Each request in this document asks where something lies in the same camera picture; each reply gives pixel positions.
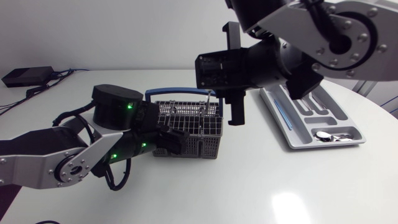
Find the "black cable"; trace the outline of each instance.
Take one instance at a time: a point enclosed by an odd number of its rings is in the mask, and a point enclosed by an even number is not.
[[[13,103],[10,103],[10,104],[8,104],[8,105],[1,105],[0,107],[3,107],[3,106],[11,106],[11,105],[16,104],[16,103],[18,103],[18,102],[13,102]]]
[[[41,94],[41,93],[43,93],[43,92],[49,90],[51,87],[58,85],[62,80],[64,80],[66,77],[69,77],[73,72],[74,72],[74,71],[69,71],[66,75],[64,75],[63,77],[61,77],[58,81],[56,81],[55,83],[53,83],[53,84],[47,86],[46,88],[44,88],[43,90],[40,90],[40,91],[37,92],[37,93],[30,94],[28,97],[26,97],[26,98],[24,98],[24,99],[22,99],[22,100],[20,100],[20,101],[17,101],[17,102],[15,102],[15,103],[10,103],[9,105],[12,105],[12,106],[8,107],[8,109],[6,109],[5,111],[1,112],[1,113],[0,113],[0,116],[3,115],[3,114],[5,114],[5,113],[7,113],[7,111],[13,109],[14,107],[20,105],[21,103],[23,103],[23,102],[25,102],[25,101],[31,99],[32,97],[37,96],[37,95],[39,95],[39,94]]]
[[[38,222],[36,224],[60,224],[60,223],[56,221],[47,220],[47,221]]]
[[[322,7],[323,0],[301,0],[307,8],[311,15],[312,21],[317,27],[319,33],[325,38],[329,43],[341,42],[340,32],[333,19],[328,15],[326,10]]]
[[[109,164],[107,164],[106,172],[105,172],[105,179],[106,179],[106,183],[108,184],[108,187],[114,191],[122,189],[129,178],[130,169],[131,169],[131,158],[128,158],[128,159],[126,159],[126,171],[124,172],[123,179],[122,179],[122,181],[120,181],[120,183],[118,185],[115,185],[111,166]]]
[[[82,107],[82,108],[78,108],[75,109],[73,111],[68,111],[68,112],[64,112],[62,114],[60,114],[57,118],[55,118],[55,120],[52,122],[53,123],[53,127],[60,125],[61,121],[65,118],[69,118],[71,116],[76,116],[79,115],[83,112],[86,112],[90,109],[92,109],[95,106],[95,102],[91,101],[89,104],[87,104],[86,106]]]
[[[82,116],[80,116],[80,114],[75,115],[75,117],[77,119],[79,119],[80,122],[83,124],[83,126],[86,128],[88,136],[90,137],[90,142],[91,142],[91,144],[93,144],[95,142],[95,137],[94,137],[94,134],[91,132],[91,129],[88,126],[86,119],[84,119]]]

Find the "dishwasher cutlery basket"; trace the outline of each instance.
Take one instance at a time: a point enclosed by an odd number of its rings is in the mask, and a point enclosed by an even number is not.
[[[208,91],[196,88],[158,88],[145,92],[146,101],[150,96],[168,93],[193,93],[208,95]],[[216,159],[223,133],[223,100],[219,102],[156,101],[159,105],[158,123],[173,129],[188,131],[186,148],[181,155],[172,154],[166,149],[152,151],[156,157],[182,157]]]

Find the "white table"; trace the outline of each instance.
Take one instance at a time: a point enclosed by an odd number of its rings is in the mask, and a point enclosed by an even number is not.
[[[193,70],[79,72],[0,117],[0,137],[48,128],[61,112],[86,105],[94,85],[145,92],[195,86]],[[362,130],[360,146],[290,150],[259,96],[245,97],[246,125],[224,130],[216,160],[132,160],[119,192],[92,174],[61,189],[23,187],[2,223],[398,223],[398,120],[348,89],[324,81]],[[0,104],[20,100],[27,88],[0,87]],[[203,100],[163,95],[155,100]],[[121,174],[124,162],[114,166]]]

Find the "metal utensil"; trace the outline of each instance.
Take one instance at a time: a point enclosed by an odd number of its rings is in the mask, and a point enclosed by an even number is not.
[[[322,101],[319,100],[319,98],[317,96],[315,96],[314,94],[311,94],[311,97],[313,98],[313,100],[318,103],[318,105],[323,109],[323,110],[327,110],[327,107],[322,103]]]
[[[282,87],[284,88],[285,92],[290,96],[287,87],[286,86],[282,86]],[[307,111],[312,110],[311,106],[304,99],[298,99],[297,101],[300,101],[307,108]]]
[[[324,131],[317,131],[315,133],[315,138],[323,141],[323,142],[335,142],[335,141],[352,141],[353,137],[349,134],[339,134],[332,135]]]

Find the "cutlery tray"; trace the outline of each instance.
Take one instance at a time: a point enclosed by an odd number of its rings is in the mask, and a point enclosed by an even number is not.
[[[292,149],[347,146],[366,142],[353,120],[322,86],[318,86],[301,100],[291,100],[285,85],[280,84],[260,89],[260,95]],[[349,134],[352,141],[323,142],[314,137],[317,131],[332,135]]]

